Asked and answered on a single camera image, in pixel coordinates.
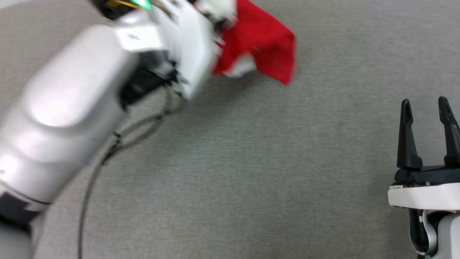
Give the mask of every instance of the gray surface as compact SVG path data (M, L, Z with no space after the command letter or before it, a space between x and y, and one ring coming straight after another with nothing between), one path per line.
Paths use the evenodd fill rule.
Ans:
M399 108L410 98L419 155L441 163L438 96L460 116L460 3L255 2L298 37L293 82L214 78L155 137L111 161L90 204L86 259L415 257L407 212L386 197ZM1 113L36 69L101 21L84 1L1 11ZM89 171L50 210L37 258L76 258Z

